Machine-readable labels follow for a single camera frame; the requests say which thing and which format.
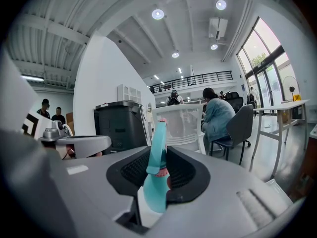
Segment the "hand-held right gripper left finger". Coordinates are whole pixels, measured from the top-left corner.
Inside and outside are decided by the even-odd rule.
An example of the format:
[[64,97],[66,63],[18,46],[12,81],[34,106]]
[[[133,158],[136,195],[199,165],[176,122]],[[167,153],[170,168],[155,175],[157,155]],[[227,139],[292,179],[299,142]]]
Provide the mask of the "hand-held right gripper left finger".
[[120,195],[136,197],[147,177],[150,147],[138,147],[112,155],[116,157],[106,172],[106,178]]

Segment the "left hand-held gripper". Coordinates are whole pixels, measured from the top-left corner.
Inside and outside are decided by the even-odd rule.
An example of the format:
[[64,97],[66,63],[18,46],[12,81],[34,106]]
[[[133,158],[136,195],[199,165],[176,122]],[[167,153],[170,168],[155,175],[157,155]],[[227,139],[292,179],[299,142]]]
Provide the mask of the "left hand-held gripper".
[[56,150],[61,158],[100,156],[111,146],[108,136],[65,136],[60,121],[52,121],[33,111],[24,120],[21,132],[44,147]]

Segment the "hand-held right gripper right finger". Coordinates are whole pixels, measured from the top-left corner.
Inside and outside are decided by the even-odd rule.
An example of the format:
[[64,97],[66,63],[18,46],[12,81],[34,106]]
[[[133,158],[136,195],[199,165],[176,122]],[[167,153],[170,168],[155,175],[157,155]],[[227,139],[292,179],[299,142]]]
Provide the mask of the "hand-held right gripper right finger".
[[170,177],[167,203],[188,203],[199,197],[208,187],[211,175],[208,168],[197,157],[203,154],[168,146],[166,167]]

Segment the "teal plastic bottle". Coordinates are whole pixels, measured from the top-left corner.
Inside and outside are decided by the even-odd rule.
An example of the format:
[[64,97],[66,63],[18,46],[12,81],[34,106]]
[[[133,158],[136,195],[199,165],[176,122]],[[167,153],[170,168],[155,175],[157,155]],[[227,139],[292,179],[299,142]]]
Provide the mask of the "teal plastic bottle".
[[156,126],[153,135],[148,165],[147,177],[143,185],[144,199],[148,207],[163,214],[166,211],[166,194],[170,190],[168,186],[169,172],[167,169],[167,122],[161,119]]

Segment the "stacked cardboard boxes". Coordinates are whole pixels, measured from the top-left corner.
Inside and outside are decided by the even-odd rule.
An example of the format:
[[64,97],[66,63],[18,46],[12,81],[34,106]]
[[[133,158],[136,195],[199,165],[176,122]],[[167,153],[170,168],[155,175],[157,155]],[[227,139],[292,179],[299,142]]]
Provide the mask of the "stacked cardboard boxes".
[[67,122],[67,125],[69,126],[72,134],[75,135],[73,112],[66,114],[66,122]]

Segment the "large black printer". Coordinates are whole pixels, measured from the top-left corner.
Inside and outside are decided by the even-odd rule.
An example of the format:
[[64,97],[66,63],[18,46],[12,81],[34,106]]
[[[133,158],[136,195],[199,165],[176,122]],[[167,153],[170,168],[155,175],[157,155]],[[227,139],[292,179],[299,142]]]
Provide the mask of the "large black printer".
[[134,101],[119,101],[98,105],[94,109],[96,135],[108,136],[111,146],[104,150],[112,154],[148,145],[143,106]]

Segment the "white mesh office chair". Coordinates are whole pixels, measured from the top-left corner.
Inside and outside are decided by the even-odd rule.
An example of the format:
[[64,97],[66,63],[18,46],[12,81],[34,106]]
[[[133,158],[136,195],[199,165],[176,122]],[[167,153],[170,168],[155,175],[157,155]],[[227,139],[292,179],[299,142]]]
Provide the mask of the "white mesh office chair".
[[167,124],[166,143],[205,154],[201,131],[203,105],[179,104],[152,110],[155,127],[163,119]]

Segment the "white arched shelf unit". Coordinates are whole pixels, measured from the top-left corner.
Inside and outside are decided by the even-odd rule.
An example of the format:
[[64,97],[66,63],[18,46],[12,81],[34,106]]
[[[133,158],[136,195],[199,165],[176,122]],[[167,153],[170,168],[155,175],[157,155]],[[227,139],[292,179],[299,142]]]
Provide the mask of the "white arched shelf unit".
[[137,103],[142,102],[141,91],[126,86],[124,84],[117,86],[117,100],[118,101],[134,101]]

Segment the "grey shell chair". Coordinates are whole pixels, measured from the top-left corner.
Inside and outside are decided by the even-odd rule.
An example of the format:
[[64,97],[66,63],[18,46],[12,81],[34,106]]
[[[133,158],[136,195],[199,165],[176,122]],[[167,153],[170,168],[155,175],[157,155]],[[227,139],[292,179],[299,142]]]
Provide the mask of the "grey shell chair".
[[239,161],[239,165],[241,165],[244,155],[245,143],[252,134],[253,118],[253,105],[249,104],[242,106],[238,113],[226,125],[229,136],[211,142],[209,156],[212,156],[213,145],[217,144],[223,147],[225,159],[228,160],[230,148],[233,148],[242,143],[242,150]]

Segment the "ceiling tube light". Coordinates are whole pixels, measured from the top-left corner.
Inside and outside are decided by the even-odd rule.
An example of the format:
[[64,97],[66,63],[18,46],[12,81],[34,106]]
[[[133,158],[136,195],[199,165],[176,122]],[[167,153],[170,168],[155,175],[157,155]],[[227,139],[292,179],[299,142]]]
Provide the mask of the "ceiling tube light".
[[21,77],[27,81],[44,82],[44,79],[42,77],[28,76],[28,75],[22,75]]

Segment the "black office chair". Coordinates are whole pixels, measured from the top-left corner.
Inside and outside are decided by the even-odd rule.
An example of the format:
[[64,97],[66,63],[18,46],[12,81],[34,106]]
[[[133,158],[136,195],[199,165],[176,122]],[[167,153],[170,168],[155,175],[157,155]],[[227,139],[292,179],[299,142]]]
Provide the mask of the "black office chair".
[[234,108],[240,109],[244,105],[243,97],[239,96],[237,92],[228,92],[225,95],[225,100]]

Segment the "black balcony railing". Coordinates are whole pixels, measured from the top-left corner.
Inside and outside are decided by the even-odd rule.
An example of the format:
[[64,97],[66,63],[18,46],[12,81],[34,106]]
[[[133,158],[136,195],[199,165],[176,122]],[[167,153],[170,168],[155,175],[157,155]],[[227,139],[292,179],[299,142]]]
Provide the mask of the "black balcony railing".
[[232,71],[212,72],[188,77],[181,76],[180,79],[174,79],[149,86],[149,89],[154,94],[167,90],[180,89],[205,83],[218,83],[229,80],[233,80]]

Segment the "white desk with white legs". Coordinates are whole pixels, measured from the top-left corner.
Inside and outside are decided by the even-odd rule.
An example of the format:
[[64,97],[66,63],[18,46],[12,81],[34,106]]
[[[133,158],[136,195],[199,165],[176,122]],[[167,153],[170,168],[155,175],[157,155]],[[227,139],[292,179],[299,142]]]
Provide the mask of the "white desk with white legs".
[[[278,105],[271,106],[269,108],[257,108],[254,109],[254,111],[259,112],[259,123],[258,123],[258,131],[257,131],[257,137],[256,137],[256,142],[255,142],[255,147],[254,151],[252,154],[252,160],[254,159],[257,148],[259,145],[260,137],[265,136],[270,139],[277,140],[278,142],[278,148],[277,148],[277,155],[276,155],[276,160],[274,164],[274,168],[271,174],[271,179],[275,178],[277,168],[279,165],[279,160],[280,160],[280,155],[281,155],[281,148],[282,148],[282,143],[286,144],[287,143],[287,138],[289,134],[289,130],[291,127],[297,125],[299,122],[303,122],[305,125],[304,129],[304,148],[303,150],[306,150],[307,143],[308,143],[308,119],[307,119],[307,109],[306,109],[306,103],[309,100],[301,100],[301,101],[293,101],[293,102],[284,102]],[[302,119],[293,119],[292,118],[292,110],[296,107],[301,107],[302,108]],[[277,122],[278,122],[278,129],[274,130],[272,132],[266,132],[262,130],[262,117],[264,111],[277,111]],[[283,123],[283,113],[284,111],[289,111],[290,112],[290,119],[288,120],[288,123],[284,124]]]

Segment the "standing fan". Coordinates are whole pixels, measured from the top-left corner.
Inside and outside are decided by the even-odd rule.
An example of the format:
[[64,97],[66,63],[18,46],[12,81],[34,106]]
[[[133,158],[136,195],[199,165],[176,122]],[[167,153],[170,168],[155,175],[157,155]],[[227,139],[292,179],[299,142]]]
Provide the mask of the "standing fan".
[[286,101],[293,101],[293,95],[300,94],[299,84],[293,76],[285,77],[282,82],[282,87]]

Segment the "large glass window wall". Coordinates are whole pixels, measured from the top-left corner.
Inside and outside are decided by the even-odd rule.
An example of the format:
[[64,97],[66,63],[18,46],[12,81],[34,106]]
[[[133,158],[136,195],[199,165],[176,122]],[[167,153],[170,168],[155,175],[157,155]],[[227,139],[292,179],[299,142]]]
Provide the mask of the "large glass window wall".
[[[237,59],[247,82],[247,103],[254,108],[268,108],[287,102],[282,82],[287,76],[295,77],[295,73],[281,42],[260,17],[238,51]],[[257,93],[257,105],[249,100],[251,87]]]

